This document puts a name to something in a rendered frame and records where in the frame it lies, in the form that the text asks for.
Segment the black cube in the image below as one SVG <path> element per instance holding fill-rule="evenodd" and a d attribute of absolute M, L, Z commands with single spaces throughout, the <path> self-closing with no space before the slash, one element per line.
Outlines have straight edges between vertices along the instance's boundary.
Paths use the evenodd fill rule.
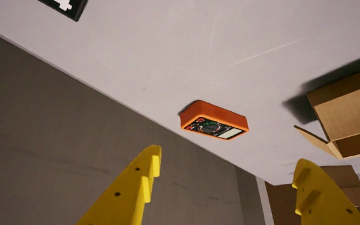
<path fill-rule="evenodd" d="M 69 19 L 78 22 L 89 0 L 38 0 Z"/>

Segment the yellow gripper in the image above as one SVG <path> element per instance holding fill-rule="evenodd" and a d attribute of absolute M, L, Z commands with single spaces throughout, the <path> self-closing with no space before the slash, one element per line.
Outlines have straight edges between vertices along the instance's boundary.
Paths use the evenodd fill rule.
<path fill-rule="evenodd" d="M 141 225 L 154 177 L 159 176 L 161 146 L 140 152 L 75 225 Z M 301 225 L 360 225 L 360 212 L 314 162 L 298 160 L 292 181 Z"/>

